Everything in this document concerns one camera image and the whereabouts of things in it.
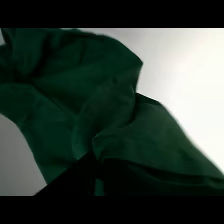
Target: dark green cloth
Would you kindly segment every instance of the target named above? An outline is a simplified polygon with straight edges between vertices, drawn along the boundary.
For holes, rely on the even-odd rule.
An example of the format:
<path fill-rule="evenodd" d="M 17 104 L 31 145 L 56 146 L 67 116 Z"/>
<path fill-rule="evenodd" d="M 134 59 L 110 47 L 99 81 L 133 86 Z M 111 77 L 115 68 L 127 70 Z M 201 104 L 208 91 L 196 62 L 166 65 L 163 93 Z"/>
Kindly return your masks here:
<path fill-rule="evenodd" d="M 117 161 L 103 168 L 116 192 L 127 189 L 119 177 L 132 176 L 136 192 L 223 194 L 223 174 L 159 102 L 135 92 L 142 62 L 123 44 L 78 29 L 2 34 L 0 113 L 19 127 L 47 183 L 93 152 L 100 164 Z"/>

